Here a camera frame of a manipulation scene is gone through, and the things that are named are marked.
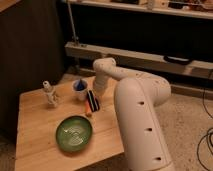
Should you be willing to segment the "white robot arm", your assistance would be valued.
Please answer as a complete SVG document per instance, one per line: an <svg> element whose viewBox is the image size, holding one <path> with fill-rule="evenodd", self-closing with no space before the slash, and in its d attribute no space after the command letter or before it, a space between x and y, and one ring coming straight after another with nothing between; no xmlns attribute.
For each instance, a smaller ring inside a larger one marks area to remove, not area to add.
<svg viewBox="0 0 213 171"><path fill-rule="evenodd" d="M169 82L158 75L118 67L113 58L96 59L93 91L101 98L108 80L118 81L114 108L130 171L175 171L155 107L171 95Z"/></svg>

